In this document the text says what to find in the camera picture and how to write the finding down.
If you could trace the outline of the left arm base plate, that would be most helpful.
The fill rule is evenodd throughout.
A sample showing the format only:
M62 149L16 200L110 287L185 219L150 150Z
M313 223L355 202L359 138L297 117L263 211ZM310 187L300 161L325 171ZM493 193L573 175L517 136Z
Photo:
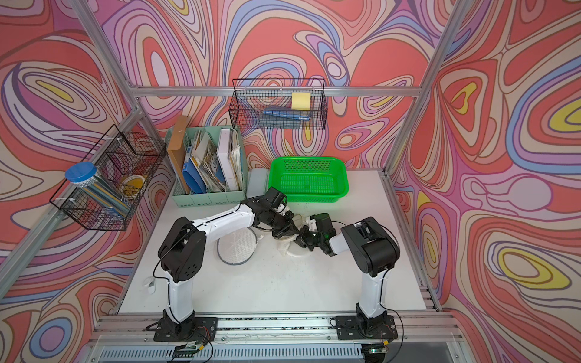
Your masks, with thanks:
M213 342L216 337L219 319L216 317L187 318L175 323L164 316L154 330L155 342Z

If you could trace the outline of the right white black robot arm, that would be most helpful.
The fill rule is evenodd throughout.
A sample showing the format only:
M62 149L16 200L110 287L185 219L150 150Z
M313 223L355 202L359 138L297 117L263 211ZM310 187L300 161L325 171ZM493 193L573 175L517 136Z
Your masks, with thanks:
M362 294L356 304L355 326L363 333L387 325L384 305L384 282L395 267L401 250L393 233L375 218L368 217L352 224L343 224L340 231L327 213L307 218L295 243L309 251L319 248L334 257L349 252L363 274Z

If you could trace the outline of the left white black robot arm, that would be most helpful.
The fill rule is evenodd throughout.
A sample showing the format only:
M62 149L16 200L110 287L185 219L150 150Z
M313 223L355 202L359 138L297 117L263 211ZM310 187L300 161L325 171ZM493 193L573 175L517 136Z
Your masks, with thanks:
M300 233L294 214L287 208L286 196L275 188L265 195L245 199L236 207L203 219L178 218L157 252L157 269L168 288L165 316L174 324L182 324L195 316L192 278L201 270L206 245L233 232L266 225L272 237L281 239Z

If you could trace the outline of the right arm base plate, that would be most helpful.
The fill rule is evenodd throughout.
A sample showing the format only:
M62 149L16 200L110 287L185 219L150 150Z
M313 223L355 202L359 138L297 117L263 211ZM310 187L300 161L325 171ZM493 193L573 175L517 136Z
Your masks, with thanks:
M399 338L393 316L383 314L375 318L366 316L336 316L331 319L339 340L384 340Z

